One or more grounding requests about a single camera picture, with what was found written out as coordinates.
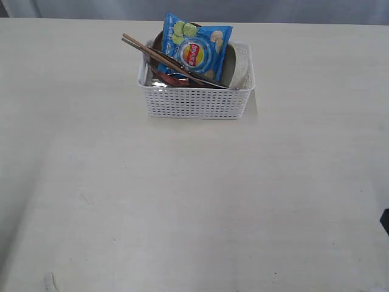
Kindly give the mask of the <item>shiny steel cup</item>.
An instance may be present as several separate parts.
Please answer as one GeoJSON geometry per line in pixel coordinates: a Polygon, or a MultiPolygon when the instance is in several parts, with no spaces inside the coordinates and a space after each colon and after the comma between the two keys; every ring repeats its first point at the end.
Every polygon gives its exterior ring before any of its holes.
{"type": "Polygon", "coordinates": [[[165,88],[168,85],[165,82],[158,79],[157,75],[153,72],[151,68],[148,68],[146,73],[145,86],[165,88]]]}

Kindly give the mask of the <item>blue chips bag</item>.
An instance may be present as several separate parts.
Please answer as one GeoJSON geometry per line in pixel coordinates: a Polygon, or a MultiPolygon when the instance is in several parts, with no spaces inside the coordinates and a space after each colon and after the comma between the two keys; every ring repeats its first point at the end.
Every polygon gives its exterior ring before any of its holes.
{"type": "Polygon", "coordinates": [[[189,70],[220,81],[232,26],[197,26],[165,15],[161,51],[189,70]]]}

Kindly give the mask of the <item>silver table knife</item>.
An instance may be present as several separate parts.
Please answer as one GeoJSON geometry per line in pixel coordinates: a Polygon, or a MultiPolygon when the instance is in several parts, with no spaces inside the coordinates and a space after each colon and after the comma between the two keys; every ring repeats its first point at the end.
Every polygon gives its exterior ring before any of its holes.
{"type": "Polygon", "coordinates": [[[201,74],[197,74],[195,72],[187,72],[185,74],[182,73],[170,73],[169,76],[171,77],[178,77],[178,76],[185,76],[186,78],[192,80],[193,82],[200,82],[201,84],[206,84],[210,85],[211,87],[214,88],[219,88],[219,89],[232,89],[235,90],[236,88],[231,88],[229,86],[223,85],[220,82],[214,81],[213,79],[210,79],[208,77],[205,77],[201,74]]]}

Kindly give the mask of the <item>brown wooden plate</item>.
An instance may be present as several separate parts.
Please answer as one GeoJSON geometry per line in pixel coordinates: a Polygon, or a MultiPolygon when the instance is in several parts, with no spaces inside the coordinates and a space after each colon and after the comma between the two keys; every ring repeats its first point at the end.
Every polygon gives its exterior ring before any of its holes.
{"type": "MultiPolygon", "coordinates": [[[[191,23],[184,23],[178,21],[174,25],[169,25],[167,30],[167,36],[164,37],[164,33],[160,32],[154,39],[150,48],[158,50],[165,55],[170,56],[177,62],[182,64],[190,72],[196,72],[196,68],[204,63],[204,58],[207,56],[206,49],[204,48],[204,42],[196,35],[190,36],[189,33],[195,31],[197,27],[191,23]]],[[[151,68],[155,68],[158,71],[169,75],[170,73],[178,73],[174,69],[170,69],[162,63],[159,63],[155,59],[149,57],[148,64],[151,68]]],[[[198,85],[185,76],[175,77],[177,79],[189,81],[189,86],[198,85]]]]}

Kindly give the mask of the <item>red-brown wooden spoon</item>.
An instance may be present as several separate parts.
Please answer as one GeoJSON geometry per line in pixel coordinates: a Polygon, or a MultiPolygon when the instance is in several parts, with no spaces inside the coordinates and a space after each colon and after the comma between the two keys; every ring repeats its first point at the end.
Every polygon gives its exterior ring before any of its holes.
{"type": "Polygon", "coordinates": [[[185,80],[177,79],[170,75],[164,74],[155,68],[151,68],[151,70],[153,74],[156,76],[156,78],[160,80],[162,83],[166,84],[167,86],[184,88],[184,87],[189,87],[190,85],[187,79],[185,80]]]}

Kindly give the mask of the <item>white perforated plastic basket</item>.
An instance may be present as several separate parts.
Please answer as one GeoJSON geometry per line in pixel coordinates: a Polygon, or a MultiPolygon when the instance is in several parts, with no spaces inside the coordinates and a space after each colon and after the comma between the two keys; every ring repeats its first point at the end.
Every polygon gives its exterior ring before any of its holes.
{"type": "Polygon", "coordinates": [[[148,114],[153,117],[186,119],[239,119],[255,88],[251,47],[231,41],[236,51],[234,81],[237,90],[212,88],[172,88],[145,86],[150,65],[143,56],[137,83],[146,101],[148,114]]]}

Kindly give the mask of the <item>beige ceramic bowl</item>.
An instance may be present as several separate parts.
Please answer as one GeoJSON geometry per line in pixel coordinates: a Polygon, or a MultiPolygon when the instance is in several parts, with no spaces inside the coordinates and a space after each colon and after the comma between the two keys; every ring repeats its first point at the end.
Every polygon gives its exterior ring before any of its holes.
{"type": "Polygon", "coordinates": [[[236,88],[234,81],[236,69],[236,51],[233,43],[229,43],[225,50],[224,61],[222,64],[222,74],[220,82],[230,88],[236,88]]]}

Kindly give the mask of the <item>brown wooden chopstick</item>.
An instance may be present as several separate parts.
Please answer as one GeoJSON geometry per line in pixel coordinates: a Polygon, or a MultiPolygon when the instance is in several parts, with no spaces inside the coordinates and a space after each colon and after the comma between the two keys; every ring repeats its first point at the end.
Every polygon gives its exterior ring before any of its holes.
{"type": "Polygon", "coordinates": [[[144,54],[148,54],[151,58],[157,60],[159,63],[163,63],[165,66],[169,67],[170,69],[174,69],[175,71],[178,71],[178,73],[193,80],[196,84],[200,86],[204,85],[203,82],[201,82],[201,79],[192,75],[187,68],[185,68],[182,64],[180,64],[170,56],[165,55],[158,50],[154,50],[153,48],[143,45],[142,43],[132,38],[131,36],[127,35],[126,33],[122,33],[122,41],[128,43],[132,47],[135,47],[137,50],[143,52],[144,54]]]}
{"type": "Polygon", "coordinates": [[[152,59],[155,59],[156,61],[158,61],[159,63],[162,63],[164,64],[165,66],[167,66],[168,68],[170,69],[174,69],[175,71],[178,71],[178,73],[182,73],[182,74],[185,74],[187,73],[186,71],[184,71],[180,66],[177,66],[176,64],[174,64],[173,62],[169,61],[168,59],[166,59],[165,57],[159,55],[158,53],[155,53],[154,51],[152,51],[149,47],[146,47],[144,45],[138,45],[136,43],[133,43],[132,41],[130,40],[127,40],[126,38],[122,37],[122,41],[129,44],[130,46],[134,47],[135,49],[141,51],[142,53],[144,54],[147,54],[150,58],[152,59]]]}

